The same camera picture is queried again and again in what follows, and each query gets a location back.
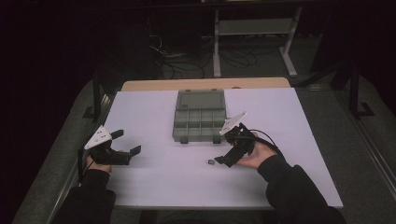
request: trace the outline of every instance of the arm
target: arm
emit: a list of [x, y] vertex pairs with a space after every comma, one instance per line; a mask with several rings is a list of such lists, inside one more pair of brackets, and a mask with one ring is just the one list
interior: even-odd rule
[[280, 223], [346, 223], [336, 209], [327, 205], [302, 167], [289, 166], [266, 145], [256, 142], [252, 154], [238, 163], [257, 169], [268, 182], [268, 202]]
[[94, 162], [86, 172], [81, 186], [70, 189], [52, 223], [110, 223], [115, 200], [115, 195], [109, 195], [106, 190], [110, 171], [111, 166]]

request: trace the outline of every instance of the black sweatshirt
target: black sweatshirt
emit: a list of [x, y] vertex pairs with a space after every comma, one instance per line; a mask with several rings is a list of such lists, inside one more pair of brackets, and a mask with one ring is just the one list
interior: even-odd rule
[[[346, 223], [336, 209], [326, 204], [302, 167], [291, 167], [281, 157], [272, 156], [259, 166], [258, 172], [268, 182], [268, 202], [275, 208], [279, 223]], [[113, 202], [106, 193], [108, 179], [106, 172], [87, 171], [81, 187], [70, 189], [52, 223], [110, 223]]]

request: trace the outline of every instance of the human hand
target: human hand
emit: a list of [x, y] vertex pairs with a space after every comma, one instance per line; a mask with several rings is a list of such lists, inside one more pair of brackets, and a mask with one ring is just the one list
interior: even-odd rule
[[248, 157], [240, 159], [236, 164], [245, 165], [257, 170], [263, 161], [274, 155], [276, 155], [276, 152], [274, 152], [271, 148], [256, 141], [254, 142], [254, 149], [251, 154], [248, 155]]
[[111, 165], [97, 164], [96, 162], [93, 161], [91, 156], [88, 156], [87, 164], [90, 166], [88, 167], [89, 170], [101, 170], [107, 173], [111, 173]]

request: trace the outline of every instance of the white tabletop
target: white tabletop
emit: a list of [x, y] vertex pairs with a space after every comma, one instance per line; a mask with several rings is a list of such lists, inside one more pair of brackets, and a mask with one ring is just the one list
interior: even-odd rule
[[[224, 90], [227, 116], [247, 111], [242, 122], [269, 134], [290, 165], [301, 165], [330, 206], [342, 207], [297, 94], [292, 88]], [[188, 143], [172, 137], [177, 91], [118, 92], [105, 127], [124, 136], [115, 150], [138, 145], [129, 166], [113, 166], [108, 188], [116, 205], [141, 208], [268, 209], [266, 182], [250, 168], [209, 165], [225, 155], [227, 143]]]

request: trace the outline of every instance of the plastic storage box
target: plastic storage box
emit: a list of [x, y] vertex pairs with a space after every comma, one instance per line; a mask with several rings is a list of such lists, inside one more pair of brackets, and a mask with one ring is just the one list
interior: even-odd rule
[[227, 119], [223, 90], [179, 91], [175, 111], [175, 142], [220, 143], [219, 134]]

